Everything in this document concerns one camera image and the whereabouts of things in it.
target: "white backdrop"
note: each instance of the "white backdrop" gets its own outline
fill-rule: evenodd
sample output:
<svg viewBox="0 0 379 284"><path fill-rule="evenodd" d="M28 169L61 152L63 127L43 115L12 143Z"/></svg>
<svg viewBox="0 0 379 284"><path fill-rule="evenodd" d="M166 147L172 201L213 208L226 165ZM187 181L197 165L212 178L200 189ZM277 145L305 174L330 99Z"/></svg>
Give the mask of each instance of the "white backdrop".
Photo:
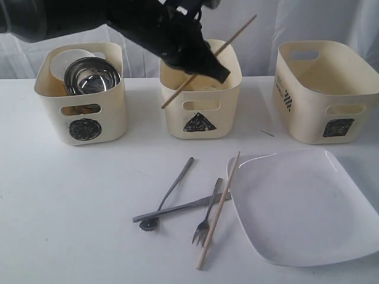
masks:
<svg viewBox="0 0 379 284"><path fill-rule="evenodd" d="M255 22L233 43L245 76L272 75L278 46L291 40L335 40L379 70L379 0L222 0L203 9L205 38L227 40L253 14ZM158 76L159 60L106 26L27 44L0 35L0 78L35 78L56 47L111 41L124 49L125 77Z"/></svg>

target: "wooden chopstick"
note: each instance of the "wooden chopstick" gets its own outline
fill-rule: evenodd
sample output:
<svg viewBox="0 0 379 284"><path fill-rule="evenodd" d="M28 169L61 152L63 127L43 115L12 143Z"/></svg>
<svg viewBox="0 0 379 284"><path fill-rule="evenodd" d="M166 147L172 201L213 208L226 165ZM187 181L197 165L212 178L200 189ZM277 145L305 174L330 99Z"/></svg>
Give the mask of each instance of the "wooden chopstick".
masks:
<svg viewBox="0 0 379 284"><path fill-rule="evenodd" d="M239 151L238 155L237 155L237 158L236 158L235 162L233 163L232 171L230 172L229 178L227 180L227 184L226 184L226 186L224 188L224 191L223 191L223 194L221 196L221 200L220 200L219 206L217 207L216 215L214 216L214 219L212 221L211 227L209 229L209 233L208 233L207 239L205 240L205 244L204 244L203 250L201 251L201 255L200 255L199 261L198 261L198 263L196 265L196 269L198 269L198 270L201 270L203 268L205 256L207 255L209 244L211 242L214 230L216 229L216 225L217 225L217 222L219 220L219 217L220 217L220 214L221 214L221 210L223 209L223 205L224 205L227 193L229 191L230 184L232 182L233 176L235 174L235 171L236 171L236 168L237 168L238 159L239 159L240 155L241 155L241 152Z"/></svg>
<svg viewBox="0 0 379 284"><path fill-rule="evenodd" d="M227 42L225 42L215 53L214 55L215 56L218 56L222 51L224 51L224 49L232 43L233 40L236 39L236 37L238 37L245 28L248 27L248 25L251 24L252 21L254 21L256 18L256 14L249 20L247 21L247 23L245 25L243 25L242 28L240 28L235 34L233 37L230 38L230 40L228 40ZM197 74L194 74L192 75L187 81L185 81L180 87L179 89L176 90L176 92L161 106L162 109L165 109L184 89L185 87L187 87L190 83L192 83L193 80L196 79L198 75Z"/></svg>

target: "metal bowl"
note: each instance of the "metal bowl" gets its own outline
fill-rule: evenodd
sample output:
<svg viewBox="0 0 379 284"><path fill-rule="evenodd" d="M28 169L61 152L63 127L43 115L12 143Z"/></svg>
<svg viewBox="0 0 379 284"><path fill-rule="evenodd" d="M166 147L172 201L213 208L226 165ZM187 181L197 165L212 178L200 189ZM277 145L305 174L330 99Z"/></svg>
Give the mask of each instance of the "metal bowl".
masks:
<svg viewBox="0 0 379 284"><path fill-rule="evenodd" d="M78 59L67 68L65 73L65 88L68 95L72 96L105 92L116 87L120 82L121 75L116 67L99 57ZM83 108L94 110L94 112L100 111L98 105L86 105Z"/></svg>

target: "fork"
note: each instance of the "fork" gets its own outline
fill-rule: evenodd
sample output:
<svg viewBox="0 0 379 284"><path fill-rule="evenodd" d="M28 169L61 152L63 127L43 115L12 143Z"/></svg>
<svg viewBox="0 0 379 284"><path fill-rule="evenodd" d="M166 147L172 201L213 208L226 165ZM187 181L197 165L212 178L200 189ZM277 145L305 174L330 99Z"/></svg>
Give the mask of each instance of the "fork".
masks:
<svg viewBox="0 0 379 284"><path fill-rule="evenodd" d="M201 246L204 247L205 240L207 239L208 232L209 232L209 229L210 229L209 223L208 223L209 214L210 214L210 212L212 210L212 206L214 204L214 201L216 200L217 193L218 193L218 191L219 191L222 183L223 183L223 179L218 178L217 182L216 182L216 184L214 186L214 189L213 189L211 200L209 202L209 207L208 207L207 215L205 216L204 221L201 222L197 226L197 228L196 228L194 237L192 238L192 243L194 243L195 240L196 240L196 238L198 238L196 246L198 246L199 243L201 242Z"/></svg>

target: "white table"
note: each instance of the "white table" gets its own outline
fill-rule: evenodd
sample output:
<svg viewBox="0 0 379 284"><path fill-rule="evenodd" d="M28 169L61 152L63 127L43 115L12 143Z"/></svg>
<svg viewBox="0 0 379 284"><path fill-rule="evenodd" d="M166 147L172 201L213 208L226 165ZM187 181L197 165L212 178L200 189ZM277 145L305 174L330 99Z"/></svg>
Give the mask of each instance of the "white table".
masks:
<svg viewBox="0 0 379 284"><path fill-rule="evenodd" d="M191 239L205 208L162 219L159 232L146 233L132 223L133 216L156 209L190 156L198 161L166 206L211 194L238 150L261 154L309 147L282 127L270 100L272 82L272 77L244 79L227 137L184 141L166 129L158 80L127 79L127 134L72 147L57 139L33 80L0 80L0 282L378 283L379 254L323 267L267 263L250 247L231 202L203 272L195 269L200 248ZM323 146L376 210L378 122L377 111L357 141Z"/></svg>

